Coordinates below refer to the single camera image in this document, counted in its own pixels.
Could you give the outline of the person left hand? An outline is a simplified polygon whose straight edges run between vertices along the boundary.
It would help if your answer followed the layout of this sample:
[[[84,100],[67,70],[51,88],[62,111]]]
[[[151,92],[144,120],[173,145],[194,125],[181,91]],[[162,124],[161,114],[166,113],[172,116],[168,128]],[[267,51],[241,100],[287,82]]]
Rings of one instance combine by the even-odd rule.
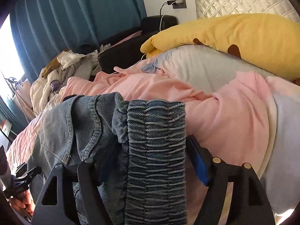
[[[21,193],[19,198],[10,197],[9,202],[12,208],[14,208],[19,214],[26,211],[29,215],[33,215],[35,210],[34,200],[29,190]]]

